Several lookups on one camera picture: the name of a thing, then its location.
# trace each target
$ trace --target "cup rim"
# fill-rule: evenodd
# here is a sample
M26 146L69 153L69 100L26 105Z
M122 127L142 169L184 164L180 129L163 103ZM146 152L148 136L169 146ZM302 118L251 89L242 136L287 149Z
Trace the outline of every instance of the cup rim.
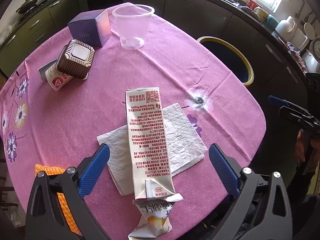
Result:
M120 9L120 8L128 7L128 6L133 6L133 5L139 6L139 7L146 7L146 8L151 9L151 11L148 12L148 13L137 14L137 15L120 15L120 14L117 14L117 13L116 13L116 11L117 11L118 9ZM132 17L137 18L137 17L144 17L144 16L151 15L151 14L153 14L154 12L155 12L155 9L154 9L153 7L151 7L151 6L148 6L148 5L144 5L144 4L127 4L127 5L123 5L123 6L120 6L120 7L116 8L116 9L114 9L114 10L112 11L112 15L113 15L114 17L120 17L120 18L132 18Z

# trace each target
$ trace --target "napkin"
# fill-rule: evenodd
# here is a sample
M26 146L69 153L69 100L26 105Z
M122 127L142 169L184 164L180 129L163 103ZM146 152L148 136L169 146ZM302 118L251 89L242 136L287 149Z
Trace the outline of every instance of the napkin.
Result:
M171 175L186 170L204 158L207 147L178 103L163 109ZM108 169L121 196L134 192L127 125L97 136L110 148Z

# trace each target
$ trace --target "brown plastic container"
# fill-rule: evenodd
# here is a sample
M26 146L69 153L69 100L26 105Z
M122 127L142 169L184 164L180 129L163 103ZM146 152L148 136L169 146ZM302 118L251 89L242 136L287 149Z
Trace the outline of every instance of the brown plastic container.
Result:
M62 73L84 79L91 69L93 56L93 47L82 41L71 40L63 48L57 61L57 68Z

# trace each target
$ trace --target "table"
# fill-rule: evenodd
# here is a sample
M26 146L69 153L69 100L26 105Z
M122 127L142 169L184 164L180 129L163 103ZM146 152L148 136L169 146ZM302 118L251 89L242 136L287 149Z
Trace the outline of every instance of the table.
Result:
M0 92L5 121L0 135L8 146L10 177L25 210L35 164L67 168L91 156L98 147L97 135L126 124L127 89L158 86L164 107L176 102L188 106L183 111L205 145L218 143L241 166L250 163L264 136L260 106L217 57L156 15L151 17L146 44L138 50L123 49L111 15L114 8L108 9L113 35L96 50L88 80L73 79L59 91L40 80L37 69L57 59L72 39L64 28L30 54ZM199 223L227 194L207 152L204 160L173 177L173 183L184 200L170 213L173 230L161 237L166 240ZM127 239L139 222L132 199L133 195L119 195L107 168L85 197L114 240Z

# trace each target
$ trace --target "hand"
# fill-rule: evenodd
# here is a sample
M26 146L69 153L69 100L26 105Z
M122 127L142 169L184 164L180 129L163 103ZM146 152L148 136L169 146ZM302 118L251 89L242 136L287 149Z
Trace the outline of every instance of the hand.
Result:
M302 143L303 130L300 130L297 135L297 141L294 149L294 156L298 159L298 161L305 162L304 156L304 146ZM320 161L320 139L311 139L311 146L316 150L316 153L313 157L312 162L310 163L309 168L315 168L318 166Z

